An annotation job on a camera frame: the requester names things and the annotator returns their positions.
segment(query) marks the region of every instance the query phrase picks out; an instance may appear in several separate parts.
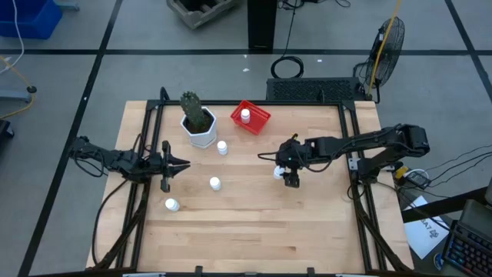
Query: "white hexagonal pot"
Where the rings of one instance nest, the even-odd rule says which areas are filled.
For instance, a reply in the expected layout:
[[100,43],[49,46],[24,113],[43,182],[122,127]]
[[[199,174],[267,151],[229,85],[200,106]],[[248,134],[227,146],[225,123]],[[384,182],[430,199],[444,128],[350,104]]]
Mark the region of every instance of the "white hexagonal pot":
[[215,139],[217,139],[217,119],[207,107],[202,107],[201,109],[204,112],[207,112],[212,117],[212,125],[207,132],[191,134],[185,127],[186,115],[184,115],[183,119],[181,120],[181,126],[190,136],[191,145],[199,147],[201,149],[206,149],[208,146],[212,145],[215,142]]

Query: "gray floor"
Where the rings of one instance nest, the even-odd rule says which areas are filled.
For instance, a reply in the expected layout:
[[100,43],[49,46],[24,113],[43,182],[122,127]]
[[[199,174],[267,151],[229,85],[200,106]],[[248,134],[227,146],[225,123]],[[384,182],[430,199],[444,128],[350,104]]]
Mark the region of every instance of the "gray floor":
[[[375,32],[391,16],[394,0],[351,0],[344,9],[328,0],[297,11],[290,48],[369,49]],[[33,49],[98,49],[115,0],[80,1],[81,11],[65,11],[47,41],[25,40]],[[491,50],[488,16],[492,3],[453,0],[476,49]],[[124,0],[109,49],[244,49],[248,46],[246,6],[190,31],[162,0]],[[278,11],[275,48],[283,48],[290,12]],[[404,49],[466,50],[444,0],[404,0],[398,16],[406,25]],[[18,48],[0,38],[2,49]],[[304,77],[345,77],[362,55],[300,55]],[[80,127],[94,143],[115,145],[124,104],[157,98],[165,86],[172,99],[195,90],[203,99],[263,99],[270,64],[277,55],[106,55]],[[31,110],[11,118],[16,136],[0,155],[0,275],[16,275],[31,238],[75,111],[93,55],[25,55],[18,69],[38,87]],[[492,57],[481,56],[492,74]],[[279,75],[295,65],[280,64]],[[12,72],[0,75],[2,88],[24,89]],[[0,102],[0,114],[22,103]],[[469,55],[402,56],[378,106],[382,125],[406,122],[426,128],[431,152],[408,159],[427,168],[468,149],[490,143],[492,104]],[[484,161],[447,184],[430,189],[456,195],[486,185],[491,161]],[[94,216],[104,179],[68,163],[31,274],[81,270],[88,256]],[[426,195],[427,200],[437,198]]]

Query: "white bottle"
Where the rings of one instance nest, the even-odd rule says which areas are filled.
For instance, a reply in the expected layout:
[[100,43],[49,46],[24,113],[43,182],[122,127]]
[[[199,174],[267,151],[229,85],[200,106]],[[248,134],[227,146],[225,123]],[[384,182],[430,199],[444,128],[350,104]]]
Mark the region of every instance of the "white bottle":
[[248,124],[249,120],[250,120],[249,110],[247,108],[243,108],[243,110],[241,111],[241,121],[244,124]]
[[225,143],[225,141],[219,141],[217,143],[217,149],[218,153],[221,155],[227,155],[228,153],[228,145]]
[[219,180],[217,177],[210,178],[210,186],[215,191],[221,189],[221,180]]
[[280,180],[283,178],[282,174],[285,172],[285,168],[280,167],[277,165],[274,169],[274,178],[277,180]]
[[179,203],[174,199],[166,200],[166,208],[168,208],[172,212],[177,212],[179,210]]

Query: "red plastic basket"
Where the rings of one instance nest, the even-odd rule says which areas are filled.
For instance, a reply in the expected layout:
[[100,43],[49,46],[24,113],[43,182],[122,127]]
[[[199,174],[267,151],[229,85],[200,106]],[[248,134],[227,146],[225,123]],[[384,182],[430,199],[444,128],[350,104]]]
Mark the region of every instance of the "red plastic basket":
[[[250,120],[248,124],[244,124],[241,121],[241,111],[243,108],[247,108],[250,112]],[[255,135],[259,135],[265,124],[267,124],[268,119],[271,117],[271,115],[262,110],[261,108],[258,108],[256,105],[253,103],[243,100],[239,104],[239,106],[232,112],[231,118],[236,122],[237,125],[241,126],[242,128],[245,128],[249,132],[252,132]]]

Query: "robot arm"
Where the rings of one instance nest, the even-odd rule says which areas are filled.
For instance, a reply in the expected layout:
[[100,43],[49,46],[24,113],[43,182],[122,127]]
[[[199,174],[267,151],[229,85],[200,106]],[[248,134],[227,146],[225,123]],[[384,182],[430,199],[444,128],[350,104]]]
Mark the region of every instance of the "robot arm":
[[[299,169],[322,172],[332,161],[349,152],[386,148],[373,158],[358,159],[351,164],[351,171],[355,171],[361,181],[374,183],[382,168],[403,157],[421,157],[430,150],[425,130],[416,125],[396,125],[349,138],[308,138],[303,145],[296,140],[297,136],[282,143],[275,154],[275,164],[291,170],[285,172],[283,178],[285,185],[293,188],[300,185]],[[311,169],[310,165],[314,164],[326,166],[321,170]]]
[[142,183],[153,175],[162,175],[161,190],[169,192],[169,178],[190,167],[189,161],[175,158],[168,141],[162,142],[162,153],[153,152],[148,157],[139,157],[132,150],[106,150],[89,142],[87,137],[78,137],[71,145],[70,157],[75,161],[93,159],[110,172],[118,172],[123,178]]

